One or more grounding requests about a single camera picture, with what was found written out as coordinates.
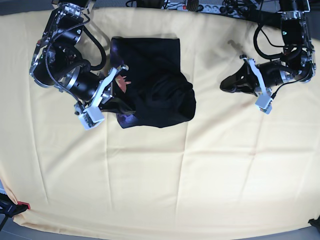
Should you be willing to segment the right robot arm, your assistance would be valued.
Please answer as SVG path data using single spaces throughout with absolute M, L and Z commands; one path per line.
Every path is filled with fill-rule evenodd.
M 29 74 L 43 88 L 55 87 L 71 95 L 76 104 L 75 114 L 80 116 L 91 106 L 101 112 L 131 115 L 135 107 L 116 86 L 116 78 L 129 67 L 121 64 L 115 75 L 109 71 L 111 82 L 101 70 L 107 63 L 107 54 L 100 42 L 90 33 L 86 24 L 90 22 L 93 0 L 54 0 L 56 8 L 51 12 L 45 30 L 38 40 Z M 81 35 L 86 34 L 99 49 L 101 62 L 93 65 L 83 58 L 76 48 Z

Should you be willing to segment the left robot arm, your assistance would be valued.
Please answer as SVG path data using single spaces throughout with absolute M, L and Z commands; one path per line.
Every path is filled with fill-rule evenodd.
M 310 11 L 307 0 L 281 0 L 280 9 L 271 13 L 249 7 L 245 18 L 256 22 L 253 46 L 258 55 L 267 61 L 263 64 L 249 63 L 246 55 L 242 67 L 220 83 L 226 93 L 245 93 L 258 96 L 263 89 L 281 87 L 285 84 L 307 83 L 316 73 L 314 46 L 309 34 L 306 12 Z M 280 29 L 283 40 L 282 52 L 266 54 L 258 46 L 258 35 L 264 26 Z

